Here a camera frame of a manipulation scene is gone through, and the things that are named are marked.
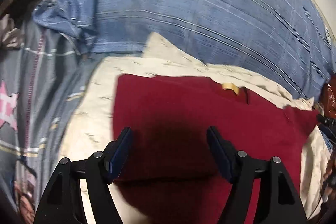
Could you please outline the person's right hand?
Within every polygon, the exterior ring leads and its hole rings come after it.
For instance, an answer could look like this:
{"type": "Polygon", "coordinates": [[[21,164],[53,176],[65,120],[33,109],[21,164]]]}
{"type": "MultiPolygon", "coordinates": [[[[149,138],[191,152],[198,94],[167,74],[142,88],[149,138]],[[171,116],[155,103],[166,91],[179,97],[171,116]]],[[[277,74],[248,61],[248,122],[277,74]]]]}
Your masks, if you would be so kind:
{"type": "Polygon", "coordinates": [[[335,199],[335,150],[332,152],[327,163],[326,172],[323,175],[323,185],[321,190],[323,203],[327,200],[335,199]]]}

